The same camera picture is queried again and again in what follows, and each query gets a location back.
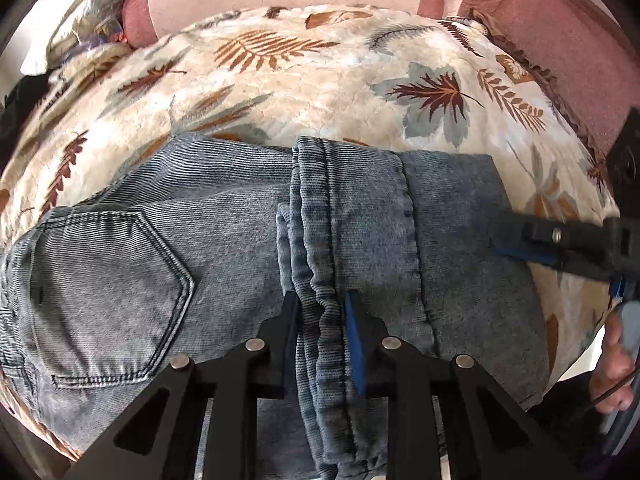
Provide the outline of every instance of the jeans seam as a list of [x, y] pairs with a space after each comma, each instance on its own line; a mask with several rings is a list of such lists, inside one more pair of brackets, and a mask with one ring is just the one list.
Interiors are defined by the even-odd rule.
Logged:
[[405, 195], [409, 198], [411, 202], [411, 218], [414, 222], [414, 243], [415, 243], [415, 257], [418, 260], [418, 276], [420, 279], [420, 302], [422, 303], [422, 309], [424, 311], [425, 321], [430, 325], [431, 331], [433, 332], [433, 352], [436, 357], [440, 357], [440, 343], [438, 341], [438, 337], [436, 335], [435, 327], [433, 326], [433, 320], [431, 319], [431, 313], [428, 309], [427, 302], [427, 294], [426, 288], [424, 286], [424, 279], [422, 278], [422, 253], [420, 251], [420, 235], [418, 234], [418, 219], [415, 209], [415, 200], [413, 193], [411, 192], [411, 187], [409, 186], [409, 178], [406, 174], [406, 168], [404, 166], [404, 160], [402, 160], [402, 156], [396, 153], [398, 160], [400, 161], [400, 166], [402, 168], [402, 176], [404, 176], [404, 182], [406, 184]]
[[[327, 241], [329, 245], [329, 258], [331, 260], [331, 266], [334, 277], [334, 291], [336, 294], [336, 298], [338, 295], [338, 288], [336, 283], [336, 275], [335, 275], [335, 258], [334, 258], [334, 237], [333, 237], [333, 226], [332, 226], [332, 203], [331, 203], [331, 192], [330, 192], [330, 181], [329, 181], [329, 166], [328, 159], [326, 156], [326, 141], [324, 139], [319, 139], [320, 145], [322, 147], [322, 161], [324, 165], [324, 178], [326, 179], [326, 200], [327, 200], [327, 220], [328, 220], [328, 230], [327, 230]], [[341, 346], [341, 355], [342, 355], [342, 412], [344, 413], [344, 418], [347, 421], [347, 427], [349, 428], [348, 434], [348, 446], [351, 448], [351, 453], [353, 455], [353, 461], [356, 462], [356, 455], [358, 447], [355, 443], [355, 437], [353, 435], [353, 424], [351, 422], [351, 414], [349, 413], [349, 406], [347, 402], [347, 358], [346, 358], [346, 348], [344, 345], [344, 311], [340, 306], [340, 301], [337, 301], [338, 307], [340, 307], [340, 346]]]

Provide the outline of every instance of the human hand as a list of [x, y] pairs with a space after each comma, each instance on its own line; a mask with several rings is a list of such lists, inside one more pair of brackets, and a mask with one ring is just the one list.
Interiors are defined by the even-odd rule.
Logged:
[[[597, 399], [634, 369], [634, 362], [622, 348], [620, 339], [622, 339], [622, 319], [618, 314], [611, 314], [605, 324], [602, 355], [589, 383], [591, 400]], [[596, 410], [604, 414], [611, 413], [613, 410], [626, 410], [634, 400], [630, 384], [629, 381], [599, 403]]]

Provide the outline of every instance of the metal screw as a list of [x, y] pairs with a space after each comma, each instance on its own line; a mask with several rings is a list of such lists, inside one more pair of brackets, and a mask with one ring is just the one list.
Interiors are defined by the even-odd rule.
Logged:
[[387, 350], [398, 350], [402, 342], [397, 337], [385, 337], [382, 340], [382, 346]]
[[475, 363], [476, 361], [470, 355], [460, 354], [456, 357], [456, 364], [460, 368], [471, 368]]
[[262, 350], [264, 348], [264, 341], [259, 338], [249, 339], [246, 343], [244, 343], [244, 347], [249, 352], [257, 352], [258, 350]]
[[189, 366], [189, 356], [187, 354], [180, 354], [171, 359], [171, 368], [174, 370], [182, 370]]

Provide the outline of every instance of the denim fabric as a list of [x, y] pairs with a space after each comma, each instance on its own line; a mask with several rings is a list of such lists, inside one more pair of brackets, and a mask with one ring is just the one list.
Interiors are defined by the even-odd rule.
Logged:
[[281, 275], [303, 304], [298, 395], [324, 476], [366, 478], [386, 461], [386, 405], [351, 380], [350, 288], [391, 334], [433, 356], [469, 353], [525, 407], [540, 400], [542, 312], [527, 267], [490, 248], [490, 219], [508, 207], [490, 157], [300, 139], [289, 210], [279, 207]]
[[531, 276], [488, 245], [507, 206], [487, 156], [181, 136], [4, 255], [0, 365], [37, 420], [85, 449], [172, 356], [221, 356], [294, 288], [299, 405], [260, 403], [259, 476], [365, 479], [384, 471], [385, 403], [350, 379], [348, 288], [423, 352], [468, 352], [518, 402], [540, 399]]

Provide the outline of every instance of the leaf pattern blanket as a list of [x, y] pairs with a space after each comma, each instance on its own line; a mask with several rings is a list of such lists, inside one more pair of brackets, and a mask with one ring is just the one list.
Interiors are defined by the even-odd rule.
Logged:
[[[318, 136], [486, 153], [517, 211], [596, 224], [618, 213], [588, 150], [534, 77], [471, 20], [344, 6], [228, 12], [135, 52], [101, 46], [51, 83], [0, 180], [0, 248], [187, 130], [281, 146]], [[551, 386], [604, 322], [607, 287], [530, 268]], [[0, 399], [77, 458], [2, 377]]]

